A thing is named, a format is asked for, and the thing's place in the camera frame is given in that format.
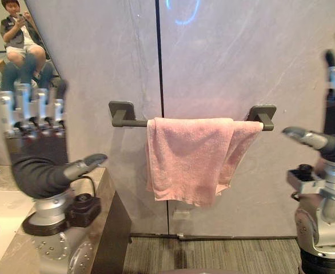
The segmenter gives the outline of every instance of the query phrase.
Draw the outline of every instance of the boy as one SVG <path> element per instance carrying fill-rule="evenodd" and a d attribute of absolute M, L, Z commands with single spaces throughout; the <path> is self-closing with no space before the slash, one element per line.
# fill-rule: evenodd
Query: boy
<path fill-rule="evenodd" d="M 23 16 L 18 15 L 20 13 L 18 0 L 1 0 L 1 4 L 10 14 L 1 21 L 0 27 L 7 58 L 20 67 L 26 53 L 34 54 L 37 60 L 35 72 L 38 74 L 46 62 L 46 54 L 40 46 L 42 42 L 34 20 L 27 11 Z"/>

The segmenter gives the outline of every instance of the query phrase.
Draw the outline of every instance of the countertop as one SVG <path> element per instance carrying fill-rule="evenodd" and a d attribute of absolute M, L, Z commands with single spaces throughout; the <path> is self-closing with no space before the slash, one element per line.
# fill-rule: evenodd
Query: countertop
<path fill-rule="evenodd" d="M 102 212 L 91 224 L 88 234 L 94 250 L 97 250 L 115 194 L 115 187 L 105 168 L 96 168 L 88 176 L 94 180 L 97 197 L 101 198 L 102 203 Z M 91 182 L 88 179 L 74 181 L 71 187 L 76 195 L 92 191 Z M 11 174 L 10 166 L 0 166 L 0 191 L 3 190 L 19 191 Z M 0 261 L 0 274 L 39 273 L 39 255 L 32 241 L 32 236 L 24 233 L 22 227 L 19 227 Z"/>

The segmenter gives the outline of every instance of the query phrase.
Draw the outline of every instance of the towel bar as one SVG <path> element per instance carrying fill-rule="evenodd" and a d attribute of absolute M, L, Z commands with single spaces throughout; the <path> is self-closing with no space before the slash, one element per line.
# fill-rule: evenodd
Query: towel bar
<path fill-rule="evenodd" d="M 113 120 L 113 127 L 147 127 L 147 121 L 136 120 L 134 115 L 134 106 L 130 102 L 110 101 L 109 109 Z M 247 121 L 259 121 L 264 124 L 263 131 L 274 129 L 272 117 L 276 111 L 275 106 L 253 106 Z"/>

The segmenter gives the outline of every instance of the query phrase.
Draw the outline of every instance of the smartphone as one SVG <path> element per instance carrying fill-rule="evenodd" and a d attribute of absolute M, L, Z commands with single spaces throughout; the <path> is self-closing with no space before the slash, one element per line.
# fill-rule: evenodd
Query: smartphone
<path fill-rule="evenodd" d="M 21 18 L 24 18 L 24 19 L 25 19 L 25 17 L 24 17 L 23 14 L 21 14 L 21 13 L 17 13 L 17 16 L 18 16 L 18 19 L 21 19 Z"/>

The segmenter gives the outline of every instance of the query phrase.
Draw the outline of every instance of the pink towel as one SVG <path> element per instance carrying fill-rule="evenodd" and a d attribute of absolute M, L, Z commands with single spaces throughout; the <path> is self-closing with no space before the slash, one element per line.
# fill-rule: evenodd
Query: pink towel
<path fill-rule="evenodd" d="M 147 190 L 156 201 L 212 205 L 262 129 L 260 122 L 229 118 L 149 120 Z"/>

